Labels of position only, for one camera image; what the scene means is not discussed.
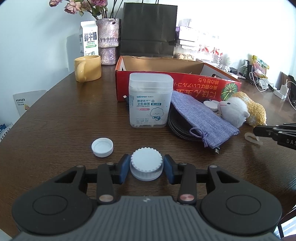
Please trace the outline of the small translucent white clip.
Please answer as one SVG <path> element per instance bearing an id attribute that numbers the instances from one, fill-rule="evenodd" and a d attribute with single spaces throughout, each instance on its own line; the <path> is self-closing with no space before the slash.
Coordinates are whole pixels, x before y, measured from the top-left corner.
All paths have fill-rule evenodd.
<path id="1" fill-rule="evenodd" d="M 257 137 L 255 134 L 253 133 L 250 133 L 250 132 L 247 132 L 244 134 L 244 137 L 247 141 L 253 143 L 253 144 L 256 144 L 256 145 L 259 145 L 259 146 L 262 146 L 263 145 L 263 142 L 259 139 L 259 137 Z"/>

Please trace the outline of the white ridged jar lid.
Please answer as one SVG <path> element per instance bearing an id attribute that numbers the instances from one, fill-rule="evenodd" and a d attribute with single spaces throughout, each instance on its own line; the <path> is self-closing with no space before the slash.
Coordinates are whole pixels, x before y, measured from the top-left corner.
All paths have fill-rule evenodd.
<path id="1" fill-rule="evenodd" d="M 144 147 L 133 152 L 129 164 L 132 175 L 140 181 L 153 181 L 163 172 L 163 157 L 156 149 Z"/>

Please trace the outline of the white sheep plush toy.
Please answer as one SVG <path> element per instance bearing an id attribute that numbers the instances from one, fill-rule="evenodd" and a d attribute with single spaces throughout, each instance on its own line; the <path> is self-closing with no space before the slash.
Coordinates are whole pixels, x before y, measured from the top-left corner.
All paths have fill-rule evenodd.
<path id="1" fill-rule="evenodd" d="M 225 101 L 204 101 L 203 104 L 236 128 L 244 123 L 253 127 L 267 125 L 265 108 L 242 91 Z"/>

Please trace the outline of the purple fabric drawstring pouch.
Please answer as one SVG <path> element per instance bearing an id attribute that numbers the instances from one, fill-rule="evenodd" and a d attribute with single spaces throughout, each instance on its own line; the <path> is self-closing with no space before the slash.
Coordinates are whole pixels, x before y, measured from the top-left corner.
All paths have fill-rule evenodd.
<path id="1" fill-rule="evenodd" d="M 190 124 L 189 133 L 199 138 L 205 147 L 219 147 L 232 136 L 239 134 L 239 129 L 225 121 L 207 106 L 192 96 L 173 91 L 171 104 Z"/>

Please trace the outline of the cotton swab plastic box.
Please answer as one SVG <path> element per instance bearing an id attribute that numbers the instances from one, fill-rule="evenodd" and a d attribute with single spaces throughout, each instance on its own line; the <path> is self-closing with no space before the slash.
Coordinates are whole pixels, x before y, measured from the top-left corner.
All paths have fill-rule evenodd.
<path id="1" fill-rule="evenodd" d="M 162 128 L 171 105 L 174 80 L 168 74 L 134 72 L 129 76 L 129 122 L 134 128 Z"/>

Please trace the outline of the white bottle cap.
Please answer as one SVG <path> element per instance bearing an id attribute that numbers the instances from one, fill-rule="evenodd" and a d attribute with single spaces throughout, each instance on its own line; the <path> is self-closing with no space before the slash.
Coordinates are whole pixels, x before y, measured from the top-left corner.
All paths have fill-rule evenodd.
<path id="1" fill-rule="evenodd" d="M 113 153 L 113 142 L 109 138 L 97 138 L 91 144 L 93 154 L 99 158 L 105 158 Z"/>

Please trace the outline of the colourful snack packet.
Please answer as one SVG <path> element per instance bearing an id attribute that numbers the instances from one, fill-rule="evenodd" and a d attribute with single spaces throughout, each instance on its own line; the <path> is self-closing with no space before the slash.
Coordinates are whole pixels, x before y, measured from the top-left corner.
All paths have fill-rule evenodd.
<path id="1" fill-rule="evenodd" d="M 267 78 L 266 73 L 269 66 L 255 55 L 252 56 L 252 68 L 258 78 Z"/>

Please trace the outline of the red cardboard box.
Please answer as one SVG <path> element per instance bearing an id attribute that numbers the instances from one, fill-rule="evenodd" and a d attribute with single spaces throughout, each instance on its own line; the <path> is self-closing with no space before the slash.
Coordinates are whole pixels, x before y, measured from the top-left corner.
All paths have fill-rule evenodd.
<path id="1" fill-rule="evenodd" d="M 199 101 L 227 100 L 239 92 L 241 81 L 204 62 L 157 57 L 121 56 L 115 67 L 116 96 L 119 102 L 128 94 L 130 74 L 163 73 L 174 80 L 173 90 Z"/>

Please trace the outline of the yellow ceramic mug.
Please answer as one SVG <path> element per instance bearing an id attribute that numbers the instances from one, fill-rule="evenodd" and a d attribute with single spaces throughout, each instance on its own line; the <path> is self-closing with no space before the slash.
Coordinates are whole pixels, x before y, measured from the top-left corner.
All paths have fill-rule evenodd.
<path id="1" fill-rule="evenodd" d="M 76 58 L 74 60 L 74 73 L 76 81 L 80 83 L 101 78 L 101 57 L 99 55 L 92 55 Z"/>

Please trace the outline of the blue white leaflets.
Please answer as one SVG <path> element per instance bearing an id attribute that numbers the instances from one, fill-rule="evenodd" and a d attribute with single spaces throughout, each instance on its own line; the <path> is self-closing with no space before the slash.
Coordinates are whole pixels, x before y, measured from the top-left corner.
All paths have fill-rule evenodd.
<path id="1" fill-rule="evenodd" d="M 0 125 L 0 142 L 3 140 L 3 138 L 7 135 L 12 127 L 12 123 L 10 123 L 9 125 L 5 125 L 4 123 Z"/>

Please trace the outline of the clear jar of seeds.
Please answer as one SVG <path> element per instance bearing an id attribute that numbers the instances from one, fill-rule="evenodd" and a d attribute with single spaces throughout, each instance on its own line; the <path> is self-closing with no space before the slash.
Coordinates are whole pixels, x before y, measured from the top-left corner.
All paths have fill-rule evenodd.
<path id="1" fill-rule="evenodd" d="M 196 51 L 192 47 L 175 44 L 173 58 L 196 61 Z"/>

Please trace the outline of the white milk carton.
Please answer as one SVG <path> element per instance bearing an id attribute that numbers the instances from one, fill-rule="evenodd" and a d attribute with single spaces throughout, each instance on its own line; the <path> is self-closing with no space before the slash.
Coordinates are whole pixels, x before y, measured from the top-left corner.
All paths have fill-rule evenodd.
<path id="1" fill-rule="evenodd" d="M 81 56 L 99 55 L 98 27 L 95 21 L 82 21 L 79 29 Z"/>

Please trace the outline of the purple glitter vase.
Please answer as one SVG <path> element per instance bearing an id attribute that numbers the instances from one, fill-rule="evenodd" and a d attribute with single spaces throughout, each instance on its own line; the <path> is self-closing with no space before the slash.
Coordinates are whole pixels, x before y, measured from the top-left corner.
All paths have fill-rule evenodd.
<path id="1" fill-rule="evenodd" d="M 115 65 L 118 59 L 121 19 L 103 18 L 97 20 L 96 24 L 102 65 Z"/>

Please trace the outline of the black paper shopping bag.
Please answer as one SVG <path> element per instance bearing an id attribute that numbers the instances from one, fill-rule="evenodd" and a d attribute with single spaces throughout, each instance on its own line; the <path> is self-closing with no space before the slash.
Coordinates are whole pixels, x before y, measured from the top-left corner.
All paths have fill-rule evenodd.
<path id="1" fill-rule="evenodd" d="M 177 6 L 125 3 L 121 20 L 121 56 L 173 57 Z"/>

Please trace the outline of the dried pink rose bouquet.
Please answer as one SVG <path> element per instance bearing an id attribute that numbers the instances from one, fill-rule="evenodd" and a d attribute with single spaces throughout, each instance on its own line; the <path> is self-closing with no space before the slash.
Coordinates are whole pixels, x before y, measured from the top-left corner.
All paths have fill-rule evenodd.
<path id="1" fill-rule="evenodd" d="M 90 13 L 90 15 L 98 20 L 99 18 L 115 18 L 120 7 L 125 1 L 107 1 L 107 0 L 70 0 L 66 1 L 64 11 L 71 14 Z"/>

